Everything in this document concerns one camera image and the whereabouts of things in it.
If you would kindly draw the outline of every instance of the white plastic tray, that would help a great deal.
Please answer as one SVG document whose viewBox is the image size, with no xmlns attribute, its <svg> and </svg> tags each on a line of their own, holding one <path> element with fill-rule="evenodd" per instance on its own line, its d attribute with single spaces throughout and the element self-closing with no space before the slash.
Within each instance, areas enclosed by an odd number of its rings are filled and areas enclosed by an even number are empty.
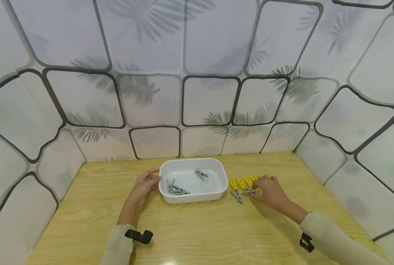
<svg viewBox="0 0 394 265">
<path fill-rule="evenodd" d="M 209 175 L 202 181 L 195 173 L 200 170 Z M 210 201 L 219 199 L 228 188 L 228 178 L 219 160 L 214 158 L 193 158 L 169 160 L 160 167 L 162 180 L 159 190 L 170 204 Z M 190 192 L 188 195 L 173 195 L 168 192 L 168 183 L 175 179 L 175 186 Z"/>
</svg>

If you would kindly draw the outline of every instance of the black clip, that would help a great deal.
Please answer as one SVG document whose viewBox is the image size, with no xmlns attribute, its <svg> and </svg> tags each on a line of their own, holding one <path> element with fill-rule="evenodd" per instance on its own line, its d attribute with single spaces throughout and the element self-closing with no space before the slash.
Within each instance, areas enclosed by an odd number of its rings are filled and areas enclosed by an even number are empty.
<svg viewBox="0 0 394 265">
<path fill-rule="evenodd" d="M 151 239 L 153 238 L 153 233 L 151 231 L 145 230 L 144 234 L 141 234 L 138 231 L 129 229 L 125 233 L 125 237 L 132 238 L 133 240 L 136 240 L 138 242 L 143 243 L 144 245 L 147 245 L 148 243 L 150 243 Z"/>
<path fill-rule="evenodd" d="M 302 237 L 300 238 L 300 246 L 309 253 L 311 253 L 315 247 L 312 245 L 312 238 L 306 235 L 305 233 L 302 234 Z"/>
</svg>

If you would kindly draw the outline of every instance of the wood grain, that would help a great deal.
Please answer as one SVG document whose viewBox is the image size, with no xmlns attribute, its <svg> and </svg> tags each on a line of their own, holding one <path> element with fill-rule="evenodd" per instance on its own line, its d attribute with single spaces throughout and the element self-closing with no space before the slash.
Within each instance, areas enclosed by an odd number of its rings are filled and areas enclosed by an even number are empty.
<svg viewBox="0 0 394 265">
<path fill-rule="evenodd" d="M 228 178 L 277 176 L 287 195 L 307 210 L 330 217 L 356 241 L 379 248 L 290 152 L 214 156 Z M 169 159 L 93 162 L 83 165 L 28 265 L 99 264 L 106 240 L 135 179 Z M 150 245 L 135 244 L 130 264 L 334 264 L 315 249 L 300 247 L 299 227 L 288 218 L 229 189 L 217 201 L 168 204 L 153 192 L 138 230 L 154 233 Z"/>
</svg>

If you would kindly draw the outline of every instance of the hand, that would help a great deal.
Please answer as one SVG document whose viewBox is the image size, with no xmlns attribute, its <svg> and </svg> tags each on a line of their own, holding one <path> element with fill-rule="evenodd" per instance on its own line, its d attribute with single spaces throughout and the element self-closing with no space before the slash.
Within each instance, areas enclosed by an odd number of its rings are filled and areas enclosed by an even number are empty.
<svg viewBox="0 0 394 265">
<path fill-rule="evenodd" d="M 271 207 L 275 211 L 283 213 L 284 208 L 291 203 L 275 176 L 268 177 L 267 175 L 264 175 L 263 177 L 256 179 L 253 181 L 252 189 L 255 190 L 256 188 L 260 188 L 263 194 L 252 194 L 251 196 L 255 200 Z"/>
<path fill-rule="evenodd" d="M 139 176 L 126 201 L 136 205 L 137 207 L 141 207 L 147 197 L 147 194 L 152 190 L 158 189 L 158 183 L 161 180 L 161 176 L 152 174 L 159 172 L 159 169 L 160 168 L 149 169 Z"/>
<path fill-rule="evenodd" d="M 252 194 L 251 196 L 277 212 L 282 213 L 297 224 L 301 224 L 308 212 L 294 202 L 290 201 L 286 193 L 278 182 L 277 177 L 264 175 L 253 181 L 252 188 L 260 188 L 262 195 Z"/>
<path fill-rule="evenodd" d="M 126 199 L 117 221 L 118 225 L 129 223 L 132 226 L 137 226 L 138 210 L 144 204 L 147 194 L 152 190 L 158 189 L 158 183 L 161 176 L 152 175 L 159 172 L 159 168 L 152 168 L 144 172 L 135 181 L 134 187 Z"/>
</svg>

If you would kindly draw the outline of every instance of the sleeve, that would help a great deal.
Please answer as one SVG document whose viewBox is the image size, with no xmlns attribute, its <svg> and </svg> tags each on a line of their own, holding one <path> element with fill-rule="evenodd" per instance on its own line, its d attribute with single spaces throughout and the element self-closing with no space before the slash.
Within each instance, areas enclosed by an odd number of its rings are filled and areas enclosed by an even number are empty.
<svg viewBox="0 0 394 265">
<path fill-rule="evenodd" d="M 375 253 L 357 243 L 319 212 L 309 213 L 300 224 L 312 244 L 340 265 L 386 265 Z"/>
<path fill-rule="evenodd" d="M 135 229 L 130 224 L 113 227 L 107 241 L 106 250 L 100 265 L 128 265 L 134 246 L 131 238 L 125 237 L 129 229 Z"/>
</svg>

